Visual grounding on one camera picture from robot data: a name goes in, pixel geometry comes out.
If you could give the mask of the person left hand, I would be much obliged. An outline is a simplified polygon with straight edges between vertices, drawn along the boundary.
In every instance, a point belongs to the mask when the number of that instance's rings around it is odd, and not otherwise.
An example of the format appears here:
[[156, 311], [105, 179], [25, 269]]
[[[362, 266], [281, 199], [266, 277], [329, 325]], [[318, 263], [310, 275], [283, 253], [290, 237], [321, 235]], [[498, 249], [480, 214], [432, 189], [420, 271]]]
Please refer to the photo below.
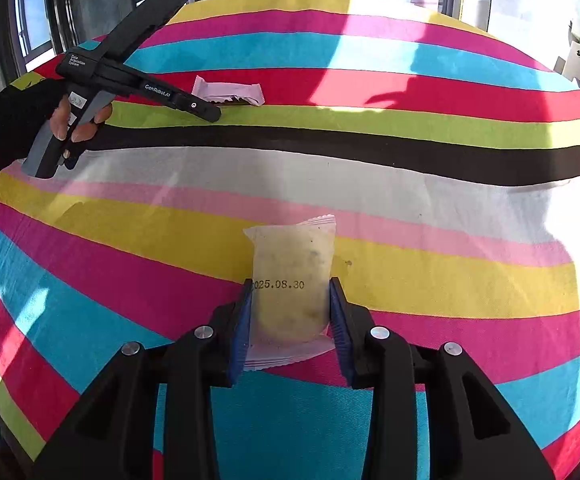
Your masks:
[[[113, 112], [113, 106], [107, 104], [96, 112], [96, 115], [85, 124], [78, 126], [72, 133], [70, 140], [73, 142], [84, 142], [92, 139], [98, 130], [99, 125], [107, 121], [111, 117]], [[58, 107], [54, 110], [52, 116], [49, 119], [50, 129], [53, 135], [58, 138], [58, 140], [64, 141], [67, 136], [68, 120], [70, 115], [70, 104], [68, 102], [68, 97], [63, 96]]]

